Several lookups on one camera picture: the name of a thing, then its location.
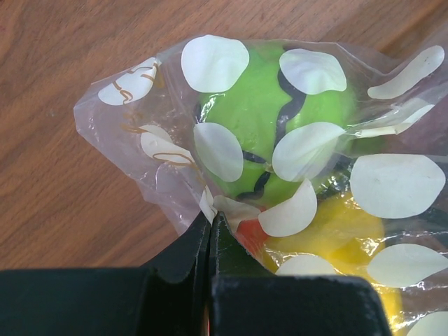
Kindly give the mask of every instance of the wooden table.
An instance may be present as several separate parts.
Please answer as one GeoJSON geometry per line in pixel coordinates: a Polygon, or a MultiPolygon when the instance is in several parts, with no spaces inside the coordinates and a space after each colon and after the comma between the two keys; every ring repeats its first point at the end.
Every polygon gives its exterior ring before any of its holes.
{"type": "Polygon", "coordinates": [[[176,238],[77,135],[91,82],[198,33],[405,57],[447,18],[446,0],[0,0],[0,268],[139,265],[176,238]]]}

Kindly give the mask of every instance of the wooden surface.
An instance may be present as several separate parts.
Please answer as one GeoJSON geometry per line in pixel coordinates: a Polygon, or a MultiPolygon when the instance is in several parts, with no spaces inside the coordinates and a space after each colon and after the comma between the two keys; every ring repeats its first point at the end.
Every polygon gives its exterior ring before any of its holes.
{"type": "Polygon", "coordinates": [[[0,0],[0,268],[139,265],[176,237],[77,135],[91,82],[197,33],[406,56],[447,13],[446,0],[0,0]]]}

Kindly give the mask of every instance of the green object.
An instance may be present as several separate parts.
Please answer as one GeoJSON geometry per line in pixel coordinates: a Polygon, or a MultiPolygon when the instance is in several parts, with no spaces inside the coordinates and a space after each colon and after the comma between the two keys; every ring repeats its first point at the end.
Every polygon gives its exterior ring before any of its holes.
{"type": "MultiPolygon", "coordinates": [[[[285,50],[279,42],[249,46],[248,51],[249,65],[233,87],[200,95],[198,116],[199,122],[221,124],[236,136],[245,155],[243,173],[228,183],[204,169],[228,197],[272,207],[293,196],[301,184],[284,181],[272,171],[278,141],[291,130],[319,121],[346,126],[355,99],[350,88],[316,95],[296,90],[280,71],[285,50]]],[[[328,176],[312,183],[319,188],[322,180],[328,176]]]]}

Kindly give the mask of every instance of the yellow object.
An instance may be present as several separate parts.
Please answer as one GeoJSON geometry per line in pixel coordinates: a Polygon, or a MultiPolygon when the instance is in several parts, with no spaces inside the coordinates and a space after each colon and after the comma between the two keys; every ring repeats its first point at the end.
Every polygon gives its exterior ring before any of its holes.
{"type": "Polygon", "coordinates": [[[263,248],[263,263],[276,272],[287,259],[301,253],[326,259],[343,275],[362,277],[378,292],[394,335],[400,335],[403,322],[401,296],[369,277],[366,267],[384,249],[382,220],[364,212],[350,193],[322,202],[313,222],[289,237],[269,237],[263,248]]]}

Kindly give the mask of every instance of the transparent plastic bag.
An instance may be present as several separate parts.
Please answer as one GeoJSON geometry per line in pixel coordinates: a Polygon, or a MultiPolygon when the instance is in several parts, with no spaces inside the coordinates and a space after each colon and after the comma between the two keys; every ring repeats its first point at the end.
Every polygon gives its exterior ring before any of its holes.
{"type": "Polygon", "coordinates": [[[198,36],[94,83],[76,125],[179,234],[222,211],[272,272],[363,277],[395,335],[444,335],[447,30],[404,62],[198,36]]]}

